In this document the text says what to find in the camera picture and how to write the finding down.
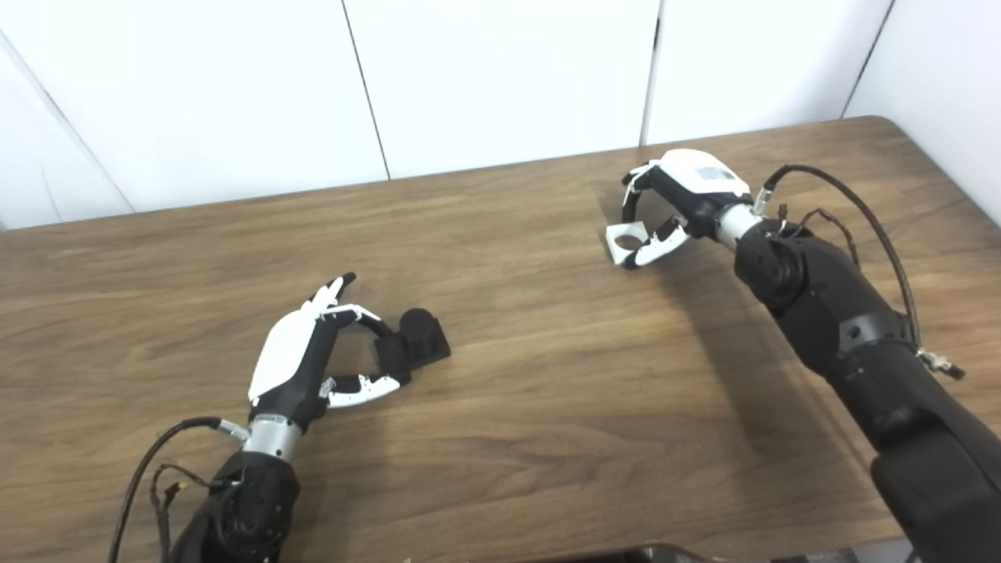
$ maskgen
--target wooden table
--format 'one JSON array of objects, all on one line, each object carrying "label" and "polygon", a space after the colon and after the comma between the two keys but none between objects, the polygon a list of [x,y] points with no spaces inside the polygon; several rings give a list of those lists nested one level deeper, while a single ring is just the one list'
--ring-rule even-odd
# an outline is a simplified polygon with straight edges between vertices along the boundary
[{"label": "wooden table", "polygon": [[[944,385],[1001,432],[1001,231],[897,127],[863,118],[671,146],[683,145],[755,186],[787,161],[854,186],[898,245],[926,344],[970,372]],[[690,241],[637,271],[609,260],[619,180],[665,148],[3,233],[4,559],[105,557],[154,436],[190,416],[245,420],[268,329],[347,270],[349,302],[393,325],[430,310],[453,355],[313,425],[285,561],[514,562],[662,543],[742,559],[899,537],[869,481],[872,450],[729,251]],[[844,218],[897,303],[875,236],[836,191],[791,175],[776,200]],[[641,203],[648,224],[667,216],[654,201]],[[330,372],[370,369],[368,340],[343,337]],[[162,457],[211,474],[235,448],[191,432]],[[201,495],[181,495],[175,534]],[[144,492],[133,514],[122,560],[153,561]]]}]

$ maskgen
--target black robotic forearm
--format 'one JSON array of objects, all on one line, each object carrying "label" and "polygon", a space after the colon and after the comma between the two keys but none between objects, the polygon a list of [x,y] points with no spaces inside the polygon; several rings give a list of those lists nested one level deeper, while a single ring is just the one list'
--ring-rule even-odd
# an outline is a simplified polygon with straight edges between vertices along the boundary
[{"label": "black robotic forearm", "polygon": [[741,237],[735,271],[876,449],[873,481],[922,561],[997,561],[1001,441],[929,373],[906,319],[843,250],[778,227]]}]

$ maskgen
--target robotic hand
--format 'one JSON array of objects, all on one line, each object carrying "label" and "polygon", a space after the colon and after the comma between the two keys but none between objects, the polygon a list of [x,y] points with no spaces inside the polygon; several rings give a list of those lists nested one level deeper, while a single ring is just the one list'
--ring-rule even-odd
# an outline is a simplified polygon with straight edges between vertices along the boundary
[{"label": "robotic hand", "polygon": [[[410,370],[446,358],[448,343],[437,320],[421,309],[400,319],[393,333],[381,319],[358,305],[339,305],[355,278],[346,273],[321,287],[298,310],[268,333],[250,381],[250,425],[243,428],[216,418],[189,419],[164,434],[139,464],[126,492],[109,561],[118,555],[124,524],[138,482],[156,451],[186,428],[204,426],[242,442],[210,482],[183,468],[161,465],[150,496],[160,532],[161,560],[171,563],[275,563],[291,529],[292,506],[299,493],[291,462],[299,440],[328,409],[352,407],[384,397],[410,382]],[[339,332],[357,323],[376,337],[381,373],[324,378]],[[208,497],[177,538],[173,549],[167,508],[178,486],[165,491],[161,504],[157,479],[165,469],[184,473],[208,489]]]},{"label": "robotic hand", "polygon": [[[848,196],[876,229],[897,271],[908,314],[895,312],[840,248],[800,224],[764,215],[788,172],[819,176]],[[823,170],[780,168],[752,199],[748,184],[720,160],[669,150],[632,170],[623,223],[606,231],[613,260],[650,263],[688,238],[708,237],[736,255],[734,270],[772,315],[803,364],[824,377],[877,452],[877,490],[925,563],[985,563],[1001,553],[1001,441],[957,403],[929,370],[964,374],[921,347],[913,298],[893,245],[848,186]],[[678,211],[649,237],[636,206],[653,190]],[[833,215],[817,209],[850,233]],[[643,245],[626,250],[616,239]]]}]

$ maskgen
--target wire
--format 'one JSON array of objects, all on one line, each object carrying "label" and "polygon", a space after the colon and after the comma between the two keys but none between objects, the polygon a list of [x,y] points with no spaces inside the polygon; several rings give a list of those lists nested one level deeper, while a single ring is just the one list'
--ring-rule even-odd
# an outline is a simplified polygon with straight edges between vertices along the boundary
[{"label": "wire", "polygon": [[149,483],[149,501],[153,505],[153,514],[156,516],[156,527],[160,534],[161,563],[166,563],[170,557],[170,504],[174,501],[177,493],[180,493],[187,486],[186,483],[174,483],[173,485],[167,487],[167,489],[163,492],[163,503],[161,504],[159,494],[157,493],[157,485],[160,481],[160,475],[168,469],[184,474],[184,476],[190,479],[192,483],[205,487],[206,489],[228,484],[226,481],[212,481],[209,483],[201,477],[198,477],[198,475],[193,471],[171,463],[161,464],[160,467],[156,468],[156,471],[153,472],[153,479]]},{"label": "wire", "polygon": [[111,550],[108,552],[108,563],[116,563],[118,561],[118,552],[121,549],[122,536],[125,534],[125,524],[128,522],[129,512],[132,510],[132,500],[135,498],[135,492],[139,488],[139,482],[142,480],[142,475],[146,472],[146,468],[149,467],[149,462],[153,460],[153,456],[156,455],[164,444],[177,434],[190,428],[197,427],[207,427],[214,430],[219,427],[219,423],[221,422],[221,419],[215,417],[186,419],[168,429],[162,436],[153,442],[153,445],[149,447],[148,451],[146,451],[146,455],[144,455],[142,460],[139,461],[139,466],[135,468],[135,473],[132,474],[132,479],[129,481],[128,487],[125,489],[125,500],[122,502],[121,511],[118,513],[118,522],[115,523],[115,531],[111,535]]},{"label": "wire", "polygon": [[838,228],[841,229],[842,234],[845,235],[845,242],[848,243],[848,251],[852,253],[852,261],[855,263],[856,267],[862,269],[862,264],[859,262],[859,249],[855,246],[855,238],[852,236],[852,231],[848,230],[848,227],[845,226],[845,223],[838,220],[838,217],[836,217],[834,213],[828,211],[824,207],[817,207],[816,209],[810,211],[806,215],[803,215],[803,220],[800,221],[799,228],[797,228],[796,231],[793,232],[791,237],[798,236],[800,232],[802,232],[803,229],[806,227],[807,221],[809,221],[814,215],[817,214],[838,225]]},{"label": "wire", "polygon": [[890,258],[890,263],[893,264],[893,270],[897,274],[897,283],[900,285],[900,294],[904,299],[904,309],[907,313],[907,318],[911,328],[911,339],[914,342],[915,347],[919,350],[921,349],[921,330],[918,325],[918,310],[914,305],[914,294],[911,292],[911,285],[907,280],[907,272],[904,271],[904,265],[900,261],[900,255],[897,254],[897,249],[894,248],[893,242],[890,240],[890,236],[886,233],[886,229],[883,228],[883,224],[879,222],[876,218],[876,214],[873,213],[869,205],[858,196],[857,193],[852,191],[850,187],[845,185],[844,182],[838,178],[832,176],[831,174],[821,170],[820,168],[815,168],[813,166],[808,166],[806,164],[786,164],[776,170],[763,185],[764,189],[769,191],[775,191],[776,185],[779,180],[783,178],[789,172],[806,172],[808,174],[815,175],[827,183],[833,185],[841,193],[845,195],[856,207],[862,211],[869,224],[873,227],[876,232],[876,236],[879,238],[881,244],[883,244],[883,249],[886,250],[886,255]]}]

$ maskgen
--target black cylindrical knob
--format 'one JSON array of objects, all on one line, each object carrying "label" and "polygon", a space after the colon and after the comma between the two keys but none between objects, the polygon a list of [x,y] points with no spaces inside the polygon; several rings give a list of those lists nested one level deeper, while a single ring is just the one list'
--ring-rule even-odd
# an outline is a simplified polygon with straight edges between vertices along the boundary
[{"label": "black cylindrical knob", "polygon": [[423,309],[411,309],[399,318],[403,347],[412,358],[425,358],[434,352],[434,326],[437,321]]}]

